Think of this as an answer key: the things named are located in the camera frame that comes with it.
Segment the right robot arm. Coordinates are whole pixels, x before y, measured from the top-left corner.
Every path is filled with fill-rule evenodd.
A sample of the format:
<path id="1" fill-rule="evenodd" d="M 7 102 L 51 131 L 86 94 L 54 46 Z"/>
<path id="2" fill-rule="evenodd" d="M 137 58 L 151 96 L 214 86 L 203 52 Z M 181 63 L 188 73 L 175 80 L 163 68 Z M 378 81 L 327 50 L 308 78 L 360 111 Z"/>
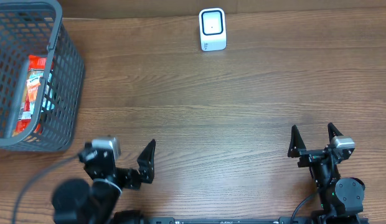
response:
<path id="1" fill-rule="evenodd" d="M 296 125 L 291 128 L 288 157 L 298 158 L 298 167 L 307 167 L 316 184 L 316 191 L 295 208 L 290 223 L 367 223 L 360 218 L 363 211 L 365 184 L 358 178 L 342 178 L 337 165 L 350 158 L 354 140 L 343 135 L 332 123 L 327 125 L 329 144 L 324 149 L 308 150 Z M 318 196 L 321 209 L 310 217 L 297 218 L 301 207 Z"/>

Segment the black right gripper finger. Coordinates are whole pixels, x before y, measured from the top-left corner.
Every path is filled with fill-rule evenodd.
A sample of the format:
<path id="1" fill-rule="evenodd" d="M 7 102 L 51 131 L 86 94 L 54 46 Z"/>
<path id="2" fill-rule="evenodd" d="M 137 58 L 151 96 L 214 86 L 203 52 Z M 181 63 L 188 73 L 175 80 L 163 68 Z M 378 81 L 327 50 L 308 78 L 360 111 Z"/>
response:
<path id="1" fill-rule="evenodd" d="M 332 140 L 336 136 L 342 136 L 342 133 L 333 125 L 333 123 L 327 125 L 327 131 L 329 140 Z"/>
<path id="2" fill-rule="evenodd" d="M 300 157 L 301 153 L 306 151 L 306 146 L 299 133 L 297 125 L 291 128 L 291 139 L 288 149 L 288 157 Z"/>

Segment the teal tissue packet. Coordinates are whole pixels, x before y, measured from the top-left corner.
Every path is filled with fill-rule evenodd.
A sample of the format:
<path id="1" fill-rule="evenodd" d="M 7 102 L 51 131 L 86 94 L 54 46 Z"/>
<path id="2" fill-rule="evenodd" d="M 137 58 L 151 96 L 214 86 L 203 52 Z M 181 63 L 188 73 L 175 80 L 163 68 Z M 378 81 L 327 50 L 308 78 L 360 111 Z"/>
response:
<path id="1" fill-rule="evenodd" d="M 38 88 L 40 86 L 40 78 L 43 77 L 44 70 L 38 70 L 38 69 L 30 69 L 29 70 L 29 78 L 26 81 L 26 87 L 27 87 L 27 99 L 29 101 L 29 111 L 31 114 L 34 112 L 35 107 L 35 101 L 37 98 Z M 46 84 L 45 88 L 45 94 L 49 94 L 49 98 L 53 97 L 53 90 L 50 89 L 49 85 Z M 52 110 L 54 109 L 55 105 L 51 103 L 50 101 L 47 101 L 46 98 L 42 101 L 42 107 L 46 110 Z"/>

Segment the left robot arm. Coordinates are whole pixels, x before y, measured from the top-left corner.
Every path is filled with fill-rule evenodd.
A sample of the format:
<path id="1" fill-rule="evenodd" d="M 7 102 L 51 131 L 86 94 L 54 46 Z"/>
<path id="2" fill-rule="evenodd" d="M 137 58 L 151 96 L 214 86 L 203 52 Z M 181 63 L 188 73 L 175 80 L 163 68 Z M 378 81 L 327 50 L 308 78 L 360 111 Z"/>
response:
<path id="1" fill-rule="evenodd" d="M 92 179 L 90 185 L 83 179 L 69 179 L 53 192 L 54 222 L 69 224 L 142 224 L 148 219 L 138 210 L 114 212 L 123 189 L 138 190 L 141 184 L 154 180 L 156 141 L 151 140 L 137 158 L 139 169 L 116 166 L 121 155 L 116 137 L 104 137 L 86 142 L 78 154 L 84 170 Z"/>

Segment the red snack packet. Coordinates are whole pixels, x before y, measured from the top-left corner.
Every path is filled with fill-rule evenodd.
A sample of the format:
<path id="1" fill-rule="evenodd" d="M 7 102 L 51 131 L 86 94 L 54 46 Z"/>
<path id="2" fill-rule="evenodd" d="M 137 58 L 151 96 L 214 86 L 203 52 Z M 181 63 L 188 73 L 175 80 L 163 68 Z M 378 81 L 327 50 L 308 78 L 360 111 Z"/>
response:
<path id="1" fill-rule="evenodd" d="M 29 55 L 29 64 L 28 64 L 28 69 L 27 69 L 26 81 L 30 76 L 29 70 L 32 68 L 38 69 L 38 70 L 44 70 L 46 61 L 47 61 L 46 57 Z M 17 136 L 18 134 L 23 132 L 31 122 L 32 114 L 30 113 L 29 106 L 28 106 L 29 101 L 27 99 L 26 81 L 24 82 L 24 90 L 22 92 L 21 107 L 20 107 L 19 114 L 17 117 L 16 127 L 14 128 L 14 130 L 12 132 L 12 136 Z"/>

